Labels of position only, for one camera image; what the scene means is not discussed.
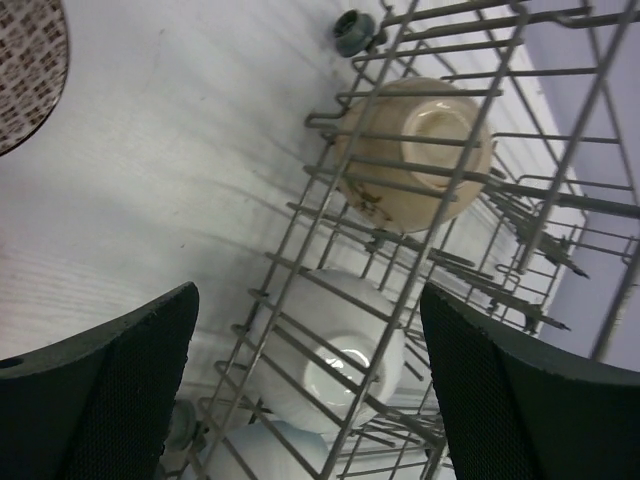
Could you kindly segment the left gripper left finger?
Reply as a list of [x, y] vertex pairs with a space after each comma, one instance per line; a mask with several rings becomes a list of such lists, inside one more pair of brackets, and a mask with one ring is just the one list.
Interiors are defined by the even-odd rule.
[[192, 282], [1, 362], [4, 479], [151, 479], [199, 313]]

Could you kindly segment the brown patterned bowl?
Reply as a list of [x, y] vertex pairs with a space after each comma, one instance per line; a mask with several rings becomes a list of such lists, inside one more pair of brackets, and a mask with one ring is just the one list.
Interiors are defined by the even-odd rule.
[[1, 153], [42, 127], [63, 94], [70, 67], [61, 1], [1, 3]]

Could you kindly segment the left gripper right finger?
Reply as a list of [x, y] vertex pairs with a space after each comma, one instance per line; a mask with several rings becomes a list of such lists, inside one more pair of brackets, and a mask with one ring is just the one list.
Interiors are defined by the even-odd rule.
[[457, 478], [638, 478], [637, 372], [527, 336], [431, 282], [420, 310]]

